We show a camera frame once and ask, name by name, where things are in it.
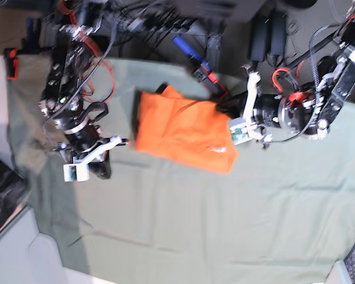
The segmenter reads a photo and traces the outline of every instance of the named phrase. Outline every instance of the blue handle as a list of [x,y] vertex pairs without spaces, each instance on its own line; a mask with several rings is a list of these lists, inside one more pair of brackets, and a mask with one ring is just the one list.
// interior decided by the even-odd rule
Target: blue handle
[[177,35],[172,41],[187,56],[194,57],[197,60],[199,60],[200,62],[202,61],[202,58],[200,57],[200,55],[182,38],[181,35],[179,35],[179,36]]

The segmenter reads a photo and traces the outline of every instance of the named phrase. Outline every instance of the black bag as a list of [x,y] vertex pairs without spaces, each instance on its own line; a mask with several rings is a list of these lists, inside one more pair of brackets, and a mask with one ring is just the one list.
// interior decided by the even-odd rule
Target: black bag
[[25,180],[0,161],[0,228],[26,195]]

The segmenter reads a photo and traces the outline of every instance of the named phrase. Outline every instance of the green fabric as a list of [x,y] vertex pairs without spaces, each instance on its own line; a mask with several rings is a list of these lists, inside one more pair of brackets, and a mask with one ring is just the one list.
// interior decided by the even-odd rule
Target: green fabric
[[[207,96],[181,67],[113,62],[117,89],[100,121],[106,137],[132,136],[137,90],[167,82]],[[354,244],[355,105],[323,141],[239,146],[227,176],[117,148],[110,180],[64,183],[38,108],[49,67],[46,58],[20,57],[9,136],[40,231],[55,238],[66,267],[119,284],[308,284],[323,281]],[[97,98],[110,91],[102,70],[93,83]]]

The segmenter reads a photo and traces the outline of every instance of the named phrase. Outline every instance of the orange cloth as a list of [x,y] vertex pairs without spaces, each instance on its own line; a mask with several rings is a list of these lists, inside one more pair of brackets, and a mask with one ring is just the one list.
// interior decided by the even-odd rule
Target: orange cloth
[[230,118],[209,101],[185,99],[168,86],[162,94],[143,92],[135,150],[217,173],[230,172],[238,152]]

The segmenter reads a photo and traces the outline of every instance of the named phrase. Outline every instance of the gray floor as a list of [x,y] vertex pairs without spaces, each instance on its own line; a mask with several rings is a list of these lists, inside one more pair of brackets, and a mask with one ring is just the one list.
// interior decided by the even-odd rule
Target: gray floor
[[[351,0],[332,0],[339,14],[343,15],[348,10]],[[280,9],[287,12],[290,21],[295,21],[298,32],[288,38],[287,56],[299,56],[307,51],[310,36],[320,27],[335,23],[331,14],[329,1],[318,0],[310,9],[294,9],[284,4],[279,4]],[[28,12],[13,9],[0,9],[0,53],[5,47],[21,47],[21,37],[25,35],[25,19],[29,16],[36,16],[36,12]],[[329,32],[324,32],[318,37],[325,37]],[[163,44],[158,48],[171,63],[187,66],[189,63],[186,57],[177,51],[171,40],[174,35],[165,38]],[[229,23],[225,29],[219,71],[226,75],[244,76],[242,65],[248,62],[247,49],[250,38],[249,23]],[[143,59],[148,53],[146,49],[139,52],[139,40],[131,41],[126,44],[122,51],[122,56],[134,59]],[[318,53],[318,58],[329,55],[335,50],[335,46],[330,44],[327,48]],[[118,55],[118,51],[112,52],[113,56]],[[149,60],[160,60],[157,56],[151,55]],[[259,66],[262,76],[262,83],[269,84],[273,69],[266,63]],[[311,70],[308,62],[305,62],[301,72],[301,82],[305,83],[311,80]]]

